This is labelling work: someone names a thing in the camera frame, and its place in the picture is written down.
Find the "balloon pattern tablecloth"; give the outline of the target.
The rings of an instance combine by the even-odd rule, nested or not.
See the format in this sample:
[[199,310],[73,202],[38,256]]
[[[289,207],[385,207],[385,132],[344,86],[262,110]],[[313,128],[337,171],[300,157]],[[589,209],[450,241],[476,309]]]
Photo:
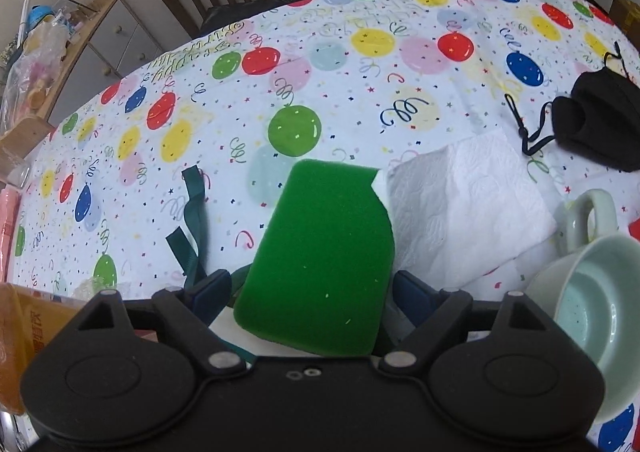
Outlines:
[[[639,242],[639,170],[551,142],[522,153],[509,94],[540,109],[620,45],[582,0],[303,0],[228,24],[107,87],[44,139],[23,192],[9,282],[85,302],[20,385],[38,451],[634,451],[639,393],[598,424],[597,365],[526,294],[564,254],[570,205],[602,189]],[[393,301],[364,356],[261,339],[224,307],[209,325],[246,361],[212,375],[160,340],[151,299],[184,276],[166,237],[204,178],[205,271],[251,265],[294,165],[389,171],[500,129],[556,222],[553,235],[456,290],[463,342],[423,375],[381,371],[414,325]]]

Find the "dark green ribbon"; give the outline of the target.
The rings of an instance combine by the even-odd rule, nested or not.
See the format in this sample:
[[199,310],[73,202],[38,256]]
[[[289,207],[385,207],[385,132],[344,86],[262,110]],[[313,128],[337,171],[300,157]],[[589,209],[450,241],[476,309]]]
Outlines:
[[218,269],[212,273],[205,271],[208,235],[204,178],[196,165],[186,168],[181,175],[188,193],[188,201],[182,211],[183,221],[190,237],[178,227],[166,237],[166,241],[184,276],[181,300],[198,320],[209,327],[224,307],[228,307],[240,294],[250,272],[250,265],[233,272],[226,269]]

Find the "black face mask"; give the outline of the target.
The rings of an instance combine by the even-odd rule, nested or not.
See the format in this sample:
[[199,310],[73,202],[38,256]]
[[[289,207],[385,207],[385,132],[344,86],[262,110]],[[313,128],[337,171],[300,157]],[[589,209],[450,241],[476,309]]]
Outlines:
[[521,138],[522,153],[531,157],[554,142],[579,157],[617,169],[639,169],[639,87],[627,70],[613,71],[608,61],[626,64],[620,45],[603,56],[603,67],[584,72],[568,96],[555,97],[540,109],[539,125],[531,133],[513,97],[504,96]]

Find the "amber drink plastic bottle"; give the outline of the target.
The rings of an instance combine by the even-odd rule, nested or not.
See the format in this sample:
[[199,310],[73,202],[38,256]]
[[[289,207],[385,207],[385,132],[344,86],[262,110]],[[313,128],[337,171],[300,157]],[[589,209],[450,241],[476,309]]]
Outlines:
[[25,413],[20,394],[26,368],[85,302],[2,283],[0,290],[1,409]]

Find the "clear plastic bag of items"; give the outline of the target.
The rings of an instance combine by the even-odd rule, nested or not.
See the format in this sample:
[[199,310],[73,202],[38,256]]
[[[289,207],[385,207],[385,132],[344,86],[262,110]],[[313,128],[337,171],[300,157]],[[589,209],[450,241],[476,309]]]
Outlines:
[[1,133],[44,105],[61,73],[70,31],[63,16],[47,16],[29,32],[6,78],[1,100]]

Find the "wooden side cabinet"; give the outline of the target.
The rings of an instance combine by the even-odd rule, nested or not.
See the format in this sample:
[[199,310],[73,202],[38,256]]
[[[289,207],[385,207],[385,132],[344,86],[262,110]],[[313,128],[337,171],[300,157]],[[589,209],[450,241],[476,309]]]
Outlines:
[[156,58],[163,48],[125,0],[94,0],[96,14],[70,45],[61,74],[43,106],[1,135],[1,146],[19,157],[38,146],[67,116],[92,97]]

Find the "white paper towel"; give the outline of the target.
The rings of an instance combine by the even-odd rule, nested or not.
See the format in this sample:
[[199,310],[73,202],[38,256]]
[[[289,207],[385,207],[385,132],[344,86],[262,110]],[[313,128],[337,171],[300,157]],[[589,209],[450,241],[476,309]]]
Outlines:
[[372,190],[393,229],[393,269],[458,289],[548,240],[552,212],[500,129],[380,171]]

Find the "light green ceramic mug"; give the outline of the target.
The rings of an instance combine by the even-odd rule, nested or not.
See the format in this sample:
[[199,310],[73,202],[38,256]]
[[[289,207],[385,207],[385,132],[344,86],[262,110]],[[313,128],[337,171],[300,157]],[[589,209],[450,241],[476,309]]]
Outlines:
[[526,294],[600,370],[598,424],[622,413],[639,392],[639,242],[617,228],[611,194],[591,189],[565,214],[562,257]]

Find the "green scrub sponge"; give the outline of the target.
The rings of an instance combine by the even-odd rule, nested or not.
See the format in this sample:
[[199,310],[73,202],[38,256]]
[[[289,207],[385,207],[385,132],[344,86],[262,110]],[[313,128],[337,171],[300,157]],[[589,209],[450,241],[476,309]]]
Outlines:
[[241,328],[311,354],[370,354],[395,254],[376,175],[345,163],[294,165],[234,305]]

